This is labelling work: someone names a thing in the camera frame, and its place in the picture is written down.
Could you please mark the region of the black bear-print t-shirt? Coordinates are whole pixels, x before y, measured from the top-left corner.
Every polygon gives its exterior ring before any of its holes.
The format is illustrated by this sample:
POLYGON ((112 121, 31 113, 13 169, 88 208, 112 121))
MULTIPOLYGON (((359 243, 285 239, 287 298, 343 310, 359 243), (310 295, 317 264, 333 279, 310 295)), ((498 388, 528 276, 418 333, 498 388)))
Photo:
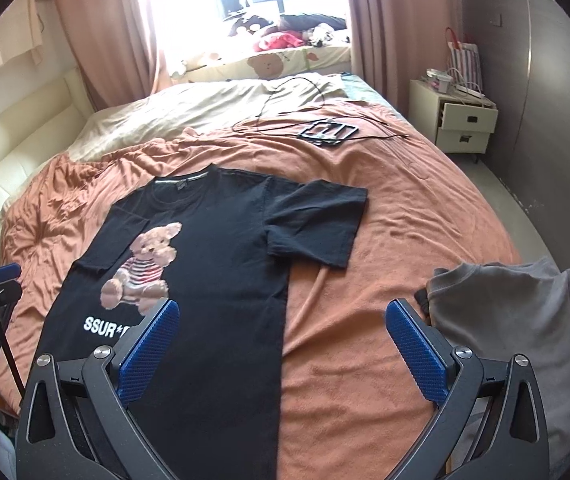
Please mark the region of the black bear-print t-shirt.
POLYGON ((38 351, 82 359, 163 299, 180 327, 131 412, 182 479, 276 475, 294 260, 347 266, 364 188, 210 166, 113 204, 72 263, 38 351))

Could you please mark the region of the orange-brown bed blanket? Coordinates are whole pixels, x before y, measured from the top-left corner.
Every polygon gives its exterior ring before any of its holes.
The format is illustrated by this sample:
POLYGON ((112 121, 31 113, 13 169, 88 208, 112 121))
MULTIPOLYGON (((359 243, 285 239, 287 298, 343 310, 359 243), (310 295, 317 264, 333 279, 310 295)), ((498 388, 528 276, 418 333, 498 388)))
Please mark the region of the orange-brown bed blanket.
POLYGON ((475 185, 385 106, 336 101, 230 128, 187 127, 97 162, 53 158, 9 207, 0 236, 0 261, 22 270, 8 327, 21 373, 42 353, 46 316, 111 206, 153 180, 210 166, 366 191, 347 266, 297 259, 290 268, 272 479, 384 478, 432 413, 387 334, 388 302, 411 298, 438 266, 518 260, 475 185), (334 148, 297 138, 319 119, 360 131, 334 148))

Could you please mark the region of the cream padded headboard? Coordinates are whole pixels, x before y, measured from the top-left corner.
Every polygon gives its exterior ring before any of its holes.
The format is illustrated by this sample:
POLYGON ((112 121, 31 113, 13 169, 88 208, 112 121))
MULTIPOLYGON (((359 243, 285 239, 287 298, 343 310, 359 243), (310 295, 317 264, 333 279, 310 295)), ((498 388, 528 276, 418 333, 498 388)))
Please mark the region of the cream padded headboard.
POLYGON ((6 200, 68 148, 93 113, 76 68, 0 113, 0 216, 6 200))

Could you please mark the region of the cream bed sheet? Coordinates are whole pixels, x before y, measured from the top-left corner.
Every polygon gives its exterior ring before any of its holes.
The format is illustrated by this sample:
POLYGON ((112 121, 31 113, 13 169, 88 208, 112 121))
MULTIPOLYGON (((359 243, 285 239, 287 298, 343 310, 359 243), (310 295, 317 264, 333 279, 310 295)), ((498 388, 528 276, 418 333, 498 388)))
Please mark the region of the cream bed sheet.
POLYGON ((260 114, 345 99, 339 75, 316 73, 285 78, 176 84, 153 96, 94 113, 67 154, 74 162, 102 156, 155 138, 174 139, 187 127, 199 132, 230 128, 260 114))

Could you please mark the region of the white bedside drawer cabinet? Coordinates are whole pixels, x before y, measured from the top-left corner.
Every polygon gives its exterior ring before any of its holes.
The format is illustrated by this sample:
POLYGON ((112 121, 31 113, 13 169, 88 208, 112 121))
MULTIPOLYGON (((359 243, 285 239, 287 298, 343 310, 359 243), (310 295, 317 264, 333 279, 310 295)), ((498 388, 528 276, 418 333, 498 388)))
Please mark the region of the white bedside drawer cabinet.
POLYGON ((407 120, 445 154, 486 154, 498 122, 498 108, 487 98, 452 90, 439 93, 425 81, 411 80, 407 120))

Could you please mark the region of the left pink curtain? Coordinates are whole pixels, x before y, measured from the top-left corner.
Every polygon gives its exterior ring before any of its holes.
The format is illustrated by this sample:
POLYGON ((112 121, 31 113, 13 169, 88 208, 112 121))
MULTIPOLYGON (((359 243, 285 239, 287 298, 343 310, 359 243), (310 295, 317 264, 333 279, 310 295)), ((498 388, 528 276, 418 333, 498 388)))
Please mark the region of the left pink curtain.
POLYGON ((95 108, 123 105, 170 87, 149 0, 55 0, 95 108))

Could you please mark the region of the pink curtain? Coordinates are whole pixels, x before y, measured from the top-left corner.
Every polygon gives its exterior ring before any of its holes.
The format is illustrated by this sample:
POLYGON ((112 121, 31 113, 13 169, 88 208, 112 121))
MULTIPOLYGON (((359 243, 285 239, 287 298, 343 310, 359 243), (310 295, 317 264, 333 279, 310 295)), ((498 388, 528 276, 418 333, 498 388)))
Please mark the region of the pink curtain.
POLYGON ((123 105, 170 87, 149 0, 55 0, 95 108, 123 105))
POLYGON ((397 110, 408 110, 410 81, 448 58, 445 29, 456 0, 349 0, 352 70, 397 110))

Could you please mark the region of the white power strip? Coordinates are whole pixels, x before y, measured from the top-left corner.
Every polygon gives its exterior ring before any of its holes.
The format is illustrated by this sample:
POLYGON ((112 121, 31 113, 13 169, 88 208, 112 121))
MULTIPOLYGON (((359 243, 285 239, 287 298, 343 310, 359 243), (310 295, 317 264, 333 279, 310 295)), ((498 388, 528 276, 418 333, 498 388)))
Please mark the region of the white power strip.
POLYGON ((454 89, 458 92, 465 93, 468 96, 473 96, 476 99, 486 98, 486 96, 481 91, 474 90, 473 88, 468 88, 464 84, 454 84, 454 89))

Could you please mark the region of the striped gift bag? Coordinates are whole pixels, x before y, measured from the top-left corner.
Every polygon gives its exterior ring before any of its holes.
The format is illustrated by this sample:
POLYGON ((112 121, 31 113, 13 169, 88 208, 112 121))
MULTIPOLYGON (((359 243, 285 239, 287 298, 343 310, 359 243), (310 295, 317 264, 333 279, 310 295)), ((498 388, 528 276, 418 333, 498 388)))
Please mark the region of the striped gift bag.
POLYGON ((475 44, 458 40, 454 29, 445 29, 449 49, 448 73, 460 86, 482 93, 483 81, 479 49, 475 44))

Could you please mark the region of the dark grey wardrobe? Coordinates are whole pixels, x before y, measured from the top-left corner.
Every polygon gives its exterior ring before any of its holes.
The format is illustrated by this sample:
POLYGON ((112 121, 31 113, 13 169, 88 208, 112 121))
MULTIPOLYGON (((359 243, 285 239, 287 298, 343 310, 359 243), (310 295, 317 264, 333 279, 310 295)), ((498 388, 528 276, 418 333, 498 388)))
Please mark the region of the dark grey wardrobe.
POLYGON ((570 18, 553 0, 460 0, 498 122, 484 161, 570 269, 570 18))

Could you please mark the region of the bear-print window seat cushion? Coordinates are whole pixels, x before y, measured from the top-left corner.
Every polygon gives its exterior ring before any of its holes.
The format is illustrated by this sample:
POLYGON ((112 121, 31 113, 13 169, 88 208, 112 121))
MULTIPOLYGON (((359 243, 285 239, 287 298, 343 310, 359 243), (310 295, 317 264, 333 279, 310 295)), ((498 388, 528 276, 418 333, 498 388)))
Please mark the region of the bear-print window seat cushion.
POLYGON ((331 44, 325 47, 296 47, 264 52, 248 52, 218 60, 198 61, 184 73, 171 76, 174 84, 277 79, 302 73, 340 74, 351 70, 351 47, 331 44))

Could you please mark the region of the red cloth on sill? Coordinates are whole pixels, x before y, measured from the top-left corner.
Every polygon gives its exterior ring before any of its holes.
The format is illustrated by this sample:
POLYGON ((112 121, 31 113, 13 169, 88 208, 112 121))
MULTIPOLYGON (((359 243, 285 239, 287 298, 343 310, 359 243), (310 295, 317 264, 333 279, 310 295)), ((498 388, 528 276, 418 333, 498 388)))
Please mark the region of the red cloth on sill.
POLYGON ((300 32, 279 30, 262 36, 253 46, 256 52, 303 47, 306 44, 300 32))

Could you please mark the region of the right pink curtain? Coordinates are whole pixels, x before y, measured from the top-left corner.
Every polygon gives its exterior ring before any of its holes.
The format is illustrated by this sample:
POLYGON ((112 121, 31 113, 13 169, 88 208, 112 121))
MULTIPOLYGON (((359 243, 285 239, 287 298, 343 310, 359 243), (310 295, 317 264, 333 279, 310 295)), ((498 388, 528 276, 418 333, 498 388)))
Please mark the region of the right pink curtain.
POLYGON ((456 0, 349 0, 352 70, 397 110, 408 110, 410 81, 448 58, 445 29, 456 0))

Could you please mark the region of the black white plush toy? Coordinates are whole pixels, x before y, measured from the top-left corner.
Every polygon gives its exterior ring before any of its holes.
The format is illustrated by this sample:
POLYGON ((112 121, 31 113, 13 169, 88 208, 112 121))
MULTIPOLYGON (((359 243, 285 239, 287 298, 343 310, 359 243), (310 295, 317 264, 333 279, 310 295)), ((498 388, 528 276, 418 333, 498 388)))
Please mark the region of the black white plush toy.
POLYGON ((314 48, 326 47, 332 43, 335 29, 327 23, 320 23, 306 31, 306 42, 314 48))

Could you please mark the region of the black rectangular frame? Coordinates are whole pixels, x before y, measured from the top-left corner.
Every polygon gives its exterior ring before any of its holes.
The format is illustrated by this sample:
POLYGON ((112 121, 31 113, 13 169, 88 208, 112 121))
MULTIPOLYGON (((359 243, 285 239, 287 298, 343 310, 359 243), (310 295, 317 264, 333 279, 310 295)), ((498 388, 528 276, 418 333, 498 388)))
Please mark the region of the black rectangular frame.
POLYGON ((359 131, 360 128, 357 126, 348 125, 344 122, 319 119, 304 126, 297 134, 297 138, 320 148, 334 148, 352 138, 359 131))

